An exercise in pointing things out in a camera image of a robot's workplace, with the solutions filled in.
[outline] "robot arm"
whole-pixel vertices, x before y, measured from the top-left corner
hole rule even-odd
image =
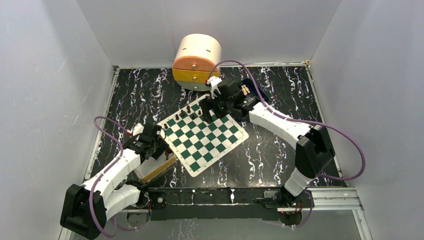
[[[66,191],[60,225],[88,239],[95,239],[100,234],[89,208],[89,194],[100,174],[103,176],[94,189],[93,210],[102,228],[129,205],[146,204],[146,186],[142,183],[128,181],[120,189],[115,189],[146,159],[158,159],[165,152],[168,144],[160,138],[161,129],[159,125],[146,124],[143,127],[137,124],[131,138],[123,145],[122,157],[115,164],[112,163],[118,156],[81,186],[71,185]]]
[[[281,195],[277,196],[280,204],[291,206],[335,156],[327,129],[319,125],[287,121],[269,112],[268,106],[264,106],[257,95],[249,94],[249,86],[253,86],[250,79],[236,82],[231,78],[221,80],[211,77],[208,84],[211,95],[200,102],[204,121],[209,124],[212,122],[211,110],[217,118],[232,114],[268,129],[295,149],[295,169],[281,187]],[[274,112],[289,117],[276,110]]]

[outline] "chess square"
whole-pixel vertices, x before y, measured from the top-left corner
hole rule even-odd
[[[198,151],[199,151],[199,153],[200,153],[202,156],[204,156],[204,155],[206,155],[207,153],[209,153],[209,150],[207,150],[205,146],[201,147]]]
[[[184,122],[184,123],[185,123],[185,125],[187,125],[187,124],[189,124],[190,122],[193,122],[193,120],[192,120],[189,116],[186,116],[186,117],[182,120],[182,122]]]
[[[225,136],[227,136],[227,137],[230,137],[230,136],[232,136],[232,135],[233,135],[233,133],[232,133],[229,129],[227,129],[227,130],[223,131],[223,132],[222,132],[222,134],[224,134],[224,135],[225,135]]]
[[[191,109],[192,109],[193,111],[197,111],[197,110],[199,110],[199,109],[200,109],[200,106],[199,106],[198,104],[194,104],[194,105],[192,105],[192,106],[191,106]]]
[[[231,142],[228,139],[225,139],[222,144],[224,145],[225,148],[229,148],[234,142]]]
[[[177,123],[177,125],[178,125],[178,127],[182,128],[182,127],[184,127],[185,125],[187,125],[187,123],[186,123],[184,120],[181,120],[181,121],[179,121],[179,122]]]
[[[221,142],[224,142],[227,139],[227,137],[224,134],[222,134],[222,133],[217,138]]]
[[[222,134],[222,132],[218,128],[215,128],[215,130],[213,130],[212,133],[215,134],[215,136],[217,137]]]
[[[165,130],[165,134],[168,135],[168,136],[173,134],[173,133],[174,133],[174,131],[172,130],[172,128],[168,128],[168,129]]]
[[[199,124],[203,123],[203,120],[201,117],[198,117],[196,119],[193,119],[193,122],[198,126]]]
[[[237,142],[238,139],[237,139],[236,136],[232,135],[228,138],[228,140],[233,144],[233,143]]]
[[[226,147],[221,143],[218,146],[216,146],[216,150],[218,150],[220,153],[222,153]]]
[[[241,132],[236,132],[236,133],[234,133],[234,135],[233,135],[234,137],[236,137],[237,139],[241,139],[242,137],[243,137],[243,133],[241,133]]]
[[[203,156],[203,158],[204,158],[204,160],[206,161],[206,162],[209,162],[210,160],[212,160],[214,157],[212,156],[212,154],[210,154],[209,152],[208,153],[206,153],[204,156]]]
[[[212,141],[210,141],[210,143],[216,148],[218,145],[221,144],[221,141],[218,138],[214,138],[212,139]]]
[[[190,153],[190,155],[193,155],[195,152],[198,151],[194,145],[191,145],[189,148],[187,148],[187,150]]]
[[[184,134],[186,134],[188,131],[191,131],[191,129],[190,129],[187,125],[185,125],[185,126],[181,127],[181,128],[180,128],[180,130],[181,130]]]
[[[191,155],[191,156],[194,158],[195,161],[197,161],[202,157],[202,154],[199,151],[197,151],[197,152],[193,153],[193,155]]]
[[[173,133],[175,133],[176,131],[178,131],[179,129],[181,129],[181,127],[179,127],[178,124],[175,124],[172,127],[170,127],[169,129],[171,129],[171,131]]]
[[[219,128],[219,130],[220,130],[221,132],[223,132],[223,133],[224,133],[225,131],[227,131],[227,129],[228,129],[228,128],[227,128],[227,126],[225,126],[225,125],[221,125],[221,126],[219,126],[218,128]]]
[[[203,147],[204,147],[204,145],[203,145],[200,141],[198,141],[198,142],[196,142],[196,143],[194,144],[194,147],[195,147],[197,150],[199,150],[199,149],[203,148]]]
[[[217,128],[219,128],[219,127],[221,127],[222,125],[223,125],[223,122],[221,121],[221,120],[216,120],[215,122],[214,122],[214,124],[215,124],[215,126],[217,127]]]
[[[175,145],[175,147],[178,147],[179,145],[181,145],[182,144],[182,142],[181,142],[181,140],[180,139],[175,139],[175,141],[173,141],[172,142],[174,145]]]
[[[184,132],[183,132],[183,130],[178,129],[178,130],[175,132],[175,135],[177,136],[177,138],[179,138],[179,137],[181,137],[182,135],[184,135]]]
[[[193,129],[194,127],[196,127],[196,123],[194,121],[191,121],[187,124],[187,127],[189,127],[190,129]]]
[[[184,150],[184,151],[182,151],[182,152],[180,152],[180,154],[181,154],[181,157],[183,158],[183,159],[187,159],[188,157],[190,157],[190,152],[188,151],[188,150]]]
[[[186,136],[186,135],[182,135],[182,136],[180,136],[179,137],[179,140],[181,140],[181,142],[185,142],[185,141],[187,141],[189,138]]]
[[[210,143],[211,141],[209,141],[209,139],[207,137],[204,137],[200,140],[201,144],[206,145],[208,143]]]
[[[208,144],[206,144],[204,147],[205,147],[208,151],[211,151],[212,149],[214,149],[214,148],[215,148],[215,146],[214,146],[211,142],[209,142]]]
[[[178,139],[177,135],[175,133],[172,133],[171,135],[167,135],[168,139],[173,142]]]
[[[184,152],[184,150],[186,150],[186,149],[187,149],[187,147],[186,147],[186,146],[184,146],[184,144],[180,144],[180,145],[175,146],[175,147],[176,147],[176,150],[177,150],[177,151],[179,151],[180,153],[181,153],[181,152]]]
[[[183,144],[183,145],[184,145],[184,147],[186,147],[187,149],[193,145],[193,143],[192,143],[192,141],[190,141],[190,139],[188,139],[188,140],[184,141],[182,144]]]
[[[217,138],[212,132],[209,133],[206,137],[207,137],[207,139],[209,139],[209,141],[212,141],[212,140]]]
[[[231,121],[227,121],[226,123],[224,123],[225,126],[227,126],[227,128],[231,128],[231,127],[235,127],[235,125],[231,122]]]
[[[209,153],[212,155],[212,157],[216,157],[218,154],[220,154],[220,151],[214,148]]]
[[[185,135],[186,135],[188,138],[191,138],[191,137],[193,137],[195,134],[193,133],[193,131],[192,131],[192,130],[189,130],[189,131],[187,131],[187,132],[185,133]]]
[[[190,137],[190,140],[193,144],[199,142],[199,139],[196,135],[193,135],[192,137]]]
[[[215,130],[215,129],[217,129],[218,127],[217,127],[217,125],[215,124],[215,123],[211,123],[211,124],[209,124],[209,126],[207,126],[212,132]]]
[[[201,130],[200,130],[200,128],[199,128],[198,126],[195,126],[195,127],[193,127],[193,128],[191,129],[191,131],[192,131],[194,134],[197,134],[197,133],[199,133]]]
[[[196,133],[196,137],[201,140],[204,137],[206,137],[206,135],[202,131],[200,131],[200,132]]]
[[[193,164],[196,162],[196,159],[193,156],[189,156],[186,159],[184,159],[186,163],[188,163],[189,165]]]
[[[197,162],[194,162],[193,164],[190,165],[190,168],[193,172],[195,172],[200,168],[200,166]]]
[[[199,125],[197,125],[199,127],[200,130],[203,130],[206,128],[206,124],[204,122],[199,123]]]
[[[203,165],[207,164],[208,162],[202,157],[199,158],[196,163],[198,163],[200,167],[203,167]]]
[[[236,126],[231,126],[230,128],[229,128],[229,130],[231,131],[231,133],[232,134],[235,134],[236,132],[238,132],[239,130],[237,129],[237,127]]]
[[[166,122],[166,124],[168,124],[169,127],[172,127],[176,124],[174,119],[170,119],[169,121]]]
[[[226,122],[228,122],[229,121],[229,119],[228,119],[228,117],[227,116],[225,116],[225,117],[223,117],[223,118],[221,118],[221,122],[223,123],[223,124],[225,124]]]

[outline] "green and white chessboard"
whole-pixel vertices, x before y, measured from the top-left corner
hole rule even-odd
[[[229,115],[217,119],[213,111],[210,111],[213,122],[207,124],[203,121],[198,115],[199,101],[206,96],[207,94],[189,104],[190,113],[187,113],[185,106],[182,108],[184,116],[181,116],[179,110],[158,123],[160,126],[167,124],[168,128],[164,128],[165,141],[192,177],[199,175],[249,137]]]

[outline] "white wall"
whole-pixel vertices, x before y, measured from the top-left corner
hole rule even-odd
[[[0,233],[57,239],[113,68],[75,0],[1,1],[0,66]]]
[[[423,239],[424,2],[344,0],[311,61],[325,120],[367,157],[356,186],[376,240]],[[343,174],[360,160],[333,136]]]
[[[311,59],[341,0],[77,0],[113,65],[170,67],[181,39],[211,35],[222,59]]]

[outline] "cylindrical container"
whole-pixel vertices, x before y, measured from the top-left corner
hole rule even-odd
[[[188,90],[208,91],[206,78],[220,60],[221,45],[215,38],[204,34],[190,34],[179,44],[172,75],[178,84]],[[217,67],[212,76],[219,75]]]

